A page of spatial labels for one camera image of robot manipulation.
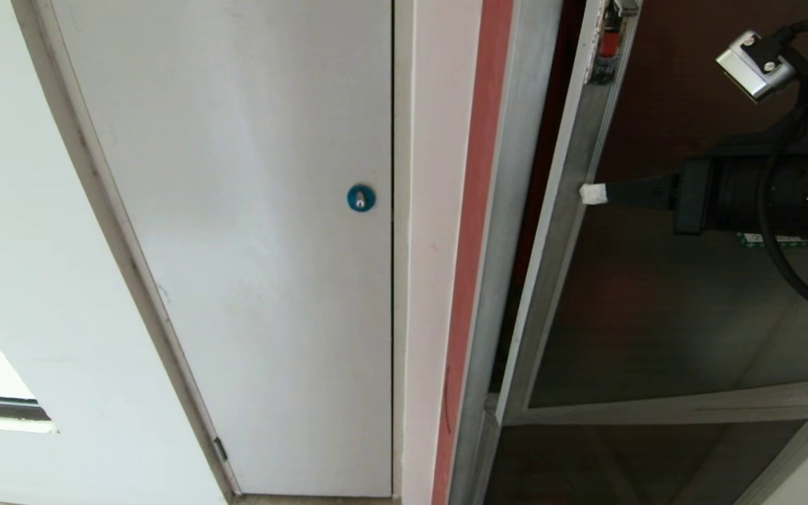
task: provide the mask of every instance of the red stripe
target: red stripe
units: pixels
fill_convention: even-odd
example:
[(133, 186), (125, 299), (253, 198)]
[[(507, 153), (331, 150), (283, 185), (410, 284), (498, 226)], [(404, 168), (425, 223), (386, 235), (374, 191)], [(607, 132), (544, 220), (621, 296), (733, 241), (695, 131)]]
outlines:
[(446, 505), (448, 499), (512, 17), (512, 0), (484, 0), (482, 3), (432, 505)]

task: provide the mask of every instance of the white tape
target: white tape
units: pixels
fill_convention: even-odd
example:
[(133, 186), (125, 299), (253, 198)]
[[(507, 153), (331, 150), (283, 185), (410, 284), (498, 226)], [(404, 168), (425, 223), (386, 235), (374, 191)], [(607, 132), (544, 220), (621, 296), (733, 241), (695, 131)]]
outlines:
[(598, 205), (607, 203), (606, 184), (583, 184), (578, 191), (581, 195), (581, 203), (586, 205)]

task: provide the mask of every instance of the black cable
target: black cable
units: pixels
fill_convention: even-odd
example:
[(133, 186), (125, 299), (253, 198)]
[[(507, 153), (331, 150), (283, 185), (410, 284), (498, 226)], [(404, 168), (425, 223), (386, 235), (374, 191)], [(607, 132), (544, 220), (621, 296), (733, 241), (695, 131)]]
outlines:
[[(790, 25), (790, 32), (794, 35), (798, 33), (808, 32), (808, 20), (804, 22), (796, 22)], [(806, 121), (808, 117), (808, 73), (801, 76), (800, 89), (797, 95), (797, 102), (792, 112), (791, 121), (788, 127), (779, 136), (775, 143), (772, 153), (766, 162), (765, 173), (760, 177), (760, 184), (757, 187), (756, 198), (756, 211), (757, 217), (760, 221), (760, 234), (762, 234), (762, 243), (765, 246), (766, 253), (769, 253), (769, 258), (775, 263), (779, 273), (785, 278), (785, 281), (791, 285), (794, 290), (808, 301), (808, 284), (801, 279), (800, 276), (794, 271), (794, 267), (788, 262), (785, 255), (779, 246), (779, 241), (775, 237), (775, 231), (772, 229), (772, 221), (769, 217), (769, 193), (772, 188), (772, 176), (775, 173), (775, 167), (779, 164), (779, 160), (785, 149), (788, 148), (791, 140), (794, 140), (796, 133)]]

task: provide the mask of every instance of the lock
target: lock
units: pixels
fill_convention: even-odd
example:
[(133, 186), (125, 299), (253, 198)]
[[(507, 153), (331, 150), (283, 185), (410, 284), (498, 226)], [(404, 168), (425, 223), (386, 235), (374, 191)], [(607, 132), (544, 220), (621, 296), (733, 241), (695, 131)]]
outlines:
[(347, 194), (349, 207), (355, 212), (366, 212), (376, 204), (376, 193), (366, 184), (355, 184)]

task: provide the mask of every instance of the red component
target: red component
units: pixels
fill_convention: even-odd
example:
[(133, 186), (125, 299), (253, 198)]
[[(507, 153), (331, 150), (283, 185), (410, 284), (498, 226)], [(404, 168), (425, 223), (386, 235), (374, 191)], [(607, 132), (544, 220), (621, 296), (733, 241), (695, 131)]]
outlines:
[(613, 58), (618, 50), (619, 33), (603, 32), (603, 38), (600, 39), (600, 49), (598, 50), (597, 54), (601, 58)]

